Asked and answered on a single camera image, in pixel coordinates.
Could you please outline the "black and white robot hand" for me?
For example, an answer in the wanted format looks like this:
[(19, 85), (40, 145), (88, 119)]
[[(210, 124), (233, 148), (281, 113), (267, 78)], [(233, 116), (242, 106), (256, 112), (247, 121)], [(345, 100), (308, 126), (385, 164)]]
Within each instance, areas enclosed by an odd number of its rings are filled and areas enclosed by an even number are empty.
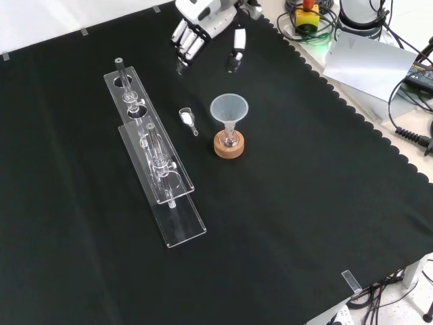
[(234, 21), (246, 1), (175, 1), (182, 19), (171, 36), (177, 51), (177, 72), (189, 68), (202, 48)]

